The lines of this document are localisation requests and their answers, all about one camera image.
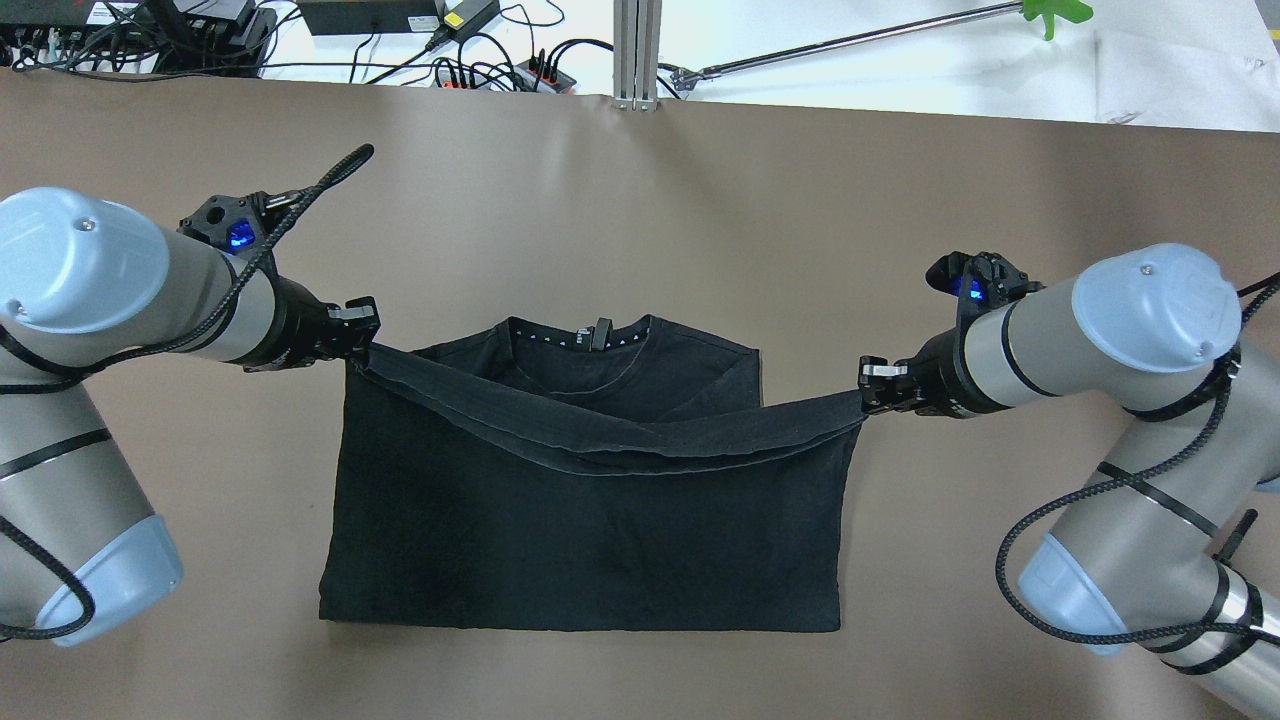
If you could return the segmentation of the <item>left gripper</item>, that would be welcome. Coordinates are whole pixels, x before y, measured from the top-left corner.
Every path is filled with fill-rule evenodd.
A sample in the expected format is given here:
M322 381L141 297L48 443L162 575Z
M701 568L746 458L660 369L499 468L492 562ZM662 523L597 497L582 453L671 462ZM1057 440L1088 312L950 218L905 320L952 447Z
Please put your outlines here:
M365 354L381 327L372 296L344 306L316 299L302 284L275 281L274 313L268 333L244 355L244 369L279 372Z

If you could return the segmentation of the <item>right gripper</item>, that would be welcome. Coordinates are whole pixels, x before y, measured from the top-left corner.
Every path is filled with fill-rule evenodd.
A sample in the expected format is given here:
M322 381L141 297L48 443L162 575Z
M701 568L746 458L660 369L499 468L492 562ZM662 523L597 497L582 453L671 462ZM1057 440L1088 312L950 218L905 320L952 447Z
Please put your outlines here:
M861 410L867 415L915 413L954 419L1000 413L1001 404L979 389L961 350L960 331L946 331L929 338L908 365L890 364L879 356L860 356Z

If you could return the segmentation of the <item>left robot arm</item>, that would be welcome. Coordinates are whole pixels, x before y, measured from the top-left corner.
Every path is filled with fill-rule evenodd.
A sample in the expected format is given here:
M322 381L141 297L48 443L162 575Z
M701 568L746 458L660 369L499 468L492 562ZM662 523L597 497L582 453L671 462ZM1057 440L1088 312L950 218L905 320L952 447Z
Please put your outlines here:
M68 647L169 596L184 569L86 389L131 350L247 372L360 357L380 325L282 277L302 191L211 196L175 231L40 187L3 201L3 638Z

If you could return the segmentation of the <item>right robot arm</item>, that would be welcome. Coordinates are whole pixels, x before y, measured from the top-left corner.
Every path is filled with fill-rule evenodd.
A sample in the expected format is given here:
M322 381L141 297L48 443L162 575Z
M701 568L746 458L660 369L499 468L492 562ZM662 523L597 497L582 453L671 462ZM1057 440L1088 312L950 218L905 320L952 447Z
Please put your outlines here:
M1277 278L1244 304L1212 258L1157 243L1050 287L996 252L951 252L925 279L957 300L955 325L911 357L861 357L867 413L968 419L1098 391L1132 420L1083 488L1004 537L1005 601L1047 635L1139 646L1275 719L1277 598L1233 553L1245 501L1277 491L1277 360L1242 338Z

